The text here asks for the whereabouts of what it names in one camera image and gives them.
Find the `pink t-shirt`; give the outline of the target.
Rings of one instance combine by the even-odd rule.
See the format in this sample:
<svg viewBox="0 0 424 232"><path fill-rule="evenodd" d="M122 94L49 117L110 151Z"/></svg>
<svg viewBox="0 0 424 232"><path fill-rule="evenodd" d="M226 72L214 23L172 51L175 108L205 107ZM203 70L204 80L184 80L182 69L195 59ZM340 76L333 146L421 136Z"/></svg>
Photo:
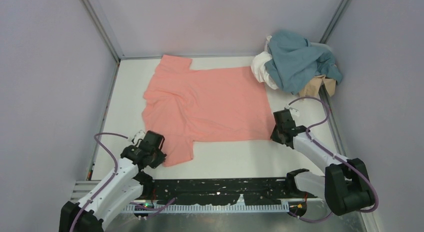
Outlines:
<svg viewBox="0 0 424 232"><path fill-rule="evenodd" d="M191 69L164 55L144 92L145 128L164 136L164 166L194 158L195 142L268 140L275 126L264 84L248 66Z"/></svg>

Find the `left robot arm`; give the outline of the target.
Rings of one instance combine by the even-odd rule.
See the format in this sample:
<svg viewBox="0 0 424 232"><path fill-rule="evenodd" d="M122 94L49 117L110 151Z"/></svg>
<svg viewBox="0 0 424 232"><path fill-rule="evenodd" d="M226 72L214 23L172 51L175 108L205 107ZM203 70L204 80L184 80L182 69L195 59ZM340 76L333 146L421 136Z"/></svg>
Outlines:
<svg viewBox="0 0 424 232"><path fill-rule="evenodd" d="M157 168L166 160L162 151L165 137L148 130L143 138L134 138L116 158L100 141L94 140L111 156L113 168L91 191L77 202L61 208L60 232L104 232L111 221L131 202L153 196L154 180L145 168Z"/></svg>

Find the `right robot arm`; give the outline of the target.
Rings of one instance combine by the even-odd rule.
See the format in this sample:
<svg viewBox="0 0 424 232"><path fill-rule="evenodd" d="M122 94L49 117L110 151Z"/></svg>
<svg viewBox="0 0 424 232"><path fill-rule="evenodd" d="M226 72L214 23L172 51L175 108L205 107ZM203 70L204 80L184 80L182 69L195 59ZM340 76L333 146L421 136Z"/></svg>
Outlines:
<svg viewBox="0 0 424 232"><path fill-rule="evenodd" d="M275 127L271 140L300 152L324 174L308 169L287 173L286 190L291 195L311 194L324 200L331 213L342 216L351 212L373 212L379 205L365 163L330 151L303 125L296 125L290 110L273 114Z"/></svg>

